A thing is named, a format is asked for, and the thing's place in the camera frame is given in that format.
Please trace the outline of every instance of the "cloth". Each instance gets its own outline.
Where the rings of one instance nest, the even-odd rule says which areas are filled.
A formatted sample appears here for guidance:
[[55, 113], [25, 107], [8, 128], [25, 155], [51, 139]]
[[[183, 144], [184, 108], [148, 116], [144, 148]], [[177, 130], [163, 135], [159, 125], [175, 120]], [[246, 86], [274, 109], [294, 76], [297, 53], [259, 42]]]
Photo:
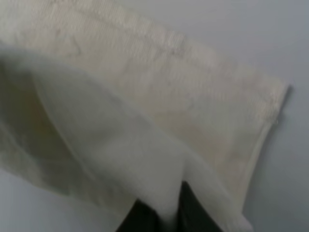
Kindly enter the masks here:
[[212, 168], [96, 78], [0, 46], [2, 168], [125, 218], [136, 199], [167, 229], [182, 181], [223, 231], [251, 231]]
[[[177, 232], [222, 232], [199, 204], [188, 183], [183, 182], [177, 215]], [[117, 232], [161, 232], [158, 215], [143, 202], [136, 201]]]

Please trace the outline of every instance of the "white surface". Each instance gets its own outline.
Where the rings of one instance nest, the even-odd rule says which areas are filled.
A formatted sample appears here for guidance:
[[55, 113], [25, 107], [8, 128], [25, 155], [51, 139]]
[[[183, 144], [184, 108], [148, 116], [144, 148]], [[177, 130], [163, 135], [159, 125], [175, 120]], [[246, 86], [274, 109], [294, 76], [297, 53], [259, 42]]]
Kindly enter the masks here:
[[[292, 84], [282, 119], [259, 160], [245, 214], [257, 232], [308, 231], [309, 2], [120, 2]], [[0, 231], [95, 232], [105, 227], [103, 212], [0, 174]]]

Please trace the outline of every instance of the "dark object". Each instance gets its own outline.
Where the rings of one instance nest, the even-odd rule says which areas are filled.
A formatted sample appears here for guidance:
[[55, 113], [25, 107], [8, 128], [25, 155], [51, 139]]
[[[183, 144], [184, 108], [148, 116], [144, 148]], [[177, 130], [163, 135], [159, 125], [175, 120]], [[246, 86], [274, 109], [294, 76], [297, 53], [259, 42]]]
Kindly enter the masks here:
[[[163, 232], [156, 212], [136, 201], [117, 232]], [[188, 183], [183, 182], [177, 221], [177, 232], [222, 232], [200, 205]]]

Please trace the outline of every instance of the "white fabric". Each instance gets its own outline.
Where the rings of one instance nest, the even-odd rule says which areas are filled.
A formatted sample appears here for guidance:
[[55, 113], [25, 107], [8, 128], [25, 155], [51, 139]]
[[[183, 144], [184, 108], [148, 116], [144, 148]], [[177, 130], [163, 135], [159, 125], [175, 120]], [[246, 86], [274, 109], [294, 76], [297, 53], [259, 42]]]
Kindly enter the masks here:
[[111, 0], [0, 0], [0, 15], [3, 41], [79, 67], [133, 102], [215, 169], [241, 210], [285, 84]]
[[122, 218], [138, 198], [167, 225], [187, 181], [224, 231], [252, 230], [200, 156], [95, 78], [5, 46], [0, 70], [0, 163], [6, 170], [39, 187], [95, 199]]

